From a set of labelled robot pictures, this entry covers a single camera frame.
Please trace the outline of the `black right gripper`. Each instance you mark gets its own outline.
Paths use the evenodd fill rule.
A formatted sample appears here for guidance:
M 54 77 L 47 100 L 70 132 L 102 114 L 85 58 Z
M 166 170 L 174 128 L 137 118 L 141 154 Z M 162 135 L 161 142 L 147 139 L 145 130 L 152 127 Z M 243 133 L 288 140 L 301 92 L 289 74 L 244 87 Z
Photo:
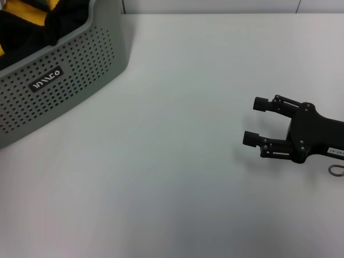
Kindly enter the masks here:
M 253 109 L 291 118 L 287 140 L 271 139 L 245 131 L 243 144 L 260 148 L 260 157 L 302 164 L 311 155 L 343 160 L 343 122 L 320 115 L 313 104 L 276 95 L 272 101 L 256 97 Z

